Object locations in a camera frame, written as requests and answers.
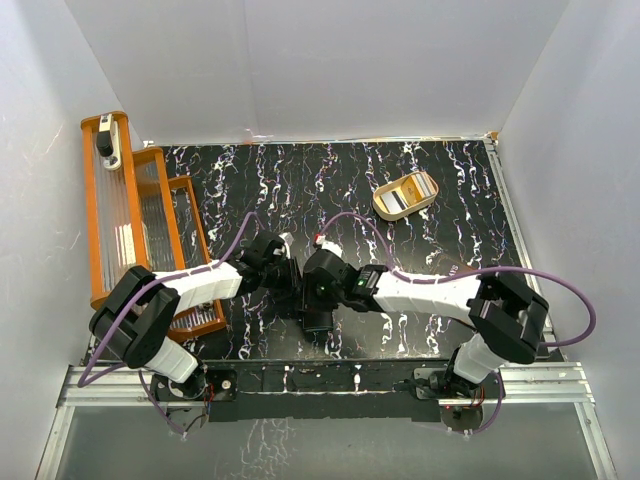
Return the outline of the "blue credit card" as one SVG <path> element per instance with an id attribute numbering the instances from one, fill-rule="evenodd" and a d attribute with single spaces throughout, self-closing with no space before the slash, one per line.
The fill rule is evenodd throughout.
<path id="1" fill-rule="evenodd" d="M 304 309 L 301 311 L 301 325 L 304 334 L 331 332 L 334 328 L 333 311 Z"/>

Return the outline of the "white magnetic stripe card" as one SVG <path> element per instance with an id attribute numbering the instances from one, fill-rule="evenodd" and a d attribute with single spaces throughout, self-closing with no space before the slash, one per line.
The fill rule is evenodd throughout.
<path id="1" fill-rule="evenodd" d="M 389 214 L 399 214 L 407 208 L 407 204 L 403 197 L 396 190 L 390 190 L 383 193 L 380 199 L 384 203 Z"/>

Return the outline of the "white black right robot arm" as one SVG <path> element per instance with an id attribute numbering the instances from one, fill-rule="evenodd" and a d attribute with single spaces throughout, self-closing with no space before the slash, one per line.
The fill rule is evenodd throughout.
<path id="1" fill-rule="evenodd" d="M 462 277 L 409 274 L 384 265 L 355 268 L 319 248 L 302 269 L 304 316 L 357 312 L 424 313 L 471 327 L 445 369 L 416 381 L 432 398 L 470 397 L 505 363 L 530 364 L 542 342 L 548 302 L 518 276 L 495 269 Z"/>

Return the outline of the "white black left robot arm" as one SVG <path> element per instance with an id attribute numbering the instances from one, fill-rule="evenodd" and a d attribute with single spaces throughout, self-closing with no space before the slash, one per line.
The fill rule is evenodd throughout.
<path id="1" fill-rule="evenodd" d="M 193 269 L 154 273 L 130 268 L 90 320 L 91 333 L 130 369 L 166 377 L 182 397 L 206 387 L 200 362 L 169 338 L 174 317 L 260 288 L 289 293 L 298 281 L 290 233 L 260 231 L 241 253 Z"/>

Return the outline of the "white stack of cards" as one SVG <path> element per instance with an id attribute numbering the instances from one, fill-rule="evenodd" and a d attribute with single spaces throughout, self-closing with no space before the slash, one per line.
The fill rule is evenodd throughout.
<path id="1" fill-rule="evenodd" d="M 408 203 L 421 202 L 435 194 L 431 182 L 421 173 L 408 176 L 401 184 L 400 189 Z"/>

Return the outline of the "orange tiered acrylic rack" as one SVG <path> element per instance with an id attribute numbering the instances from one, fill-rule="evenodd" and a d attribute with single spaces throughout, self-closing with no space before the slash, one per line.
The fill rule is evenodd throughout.
<path id="1" fill-rule="evenodd" d="M 96 148 L 103 114 L 81 123 L 93 309 L 132 266 L 168 272 L 210 260 L 191 178 L 169 176 L 159 147 L 133 150 L 127 115 L 108 113 L 119 125 L 117 171 L 103 167 Z"/>

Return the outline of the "white device on rack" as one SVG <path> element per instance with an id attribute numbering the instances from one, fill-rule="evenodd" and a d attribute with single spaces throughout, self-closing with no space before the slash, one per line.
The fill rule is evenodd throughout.
<path id="1" fill-rule="evenodd" d="M 117 171 L 121 168 L 122 149 L 119 125 L 111 113 L 103 114 L 100 118 L 96 148 L 106 170 Z"/>

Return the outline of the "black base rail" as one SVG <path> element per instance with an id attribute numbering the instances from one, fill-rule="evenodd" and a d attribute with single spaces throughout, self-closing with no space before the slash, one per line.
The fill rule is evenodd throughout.
<path id="1" fill-rule="evenodd" d="M 409 418 L 438 422 L 451 411 L 471 420 L 498 399 L 494 377 L 473 390 L 441 389 L 448 363 L 437 359 L 208 361 L 201 390 L 183 395 L 155 374 L 151 392 L 172 410 L 195 408 L 210 422 L 258 419 Z"/>

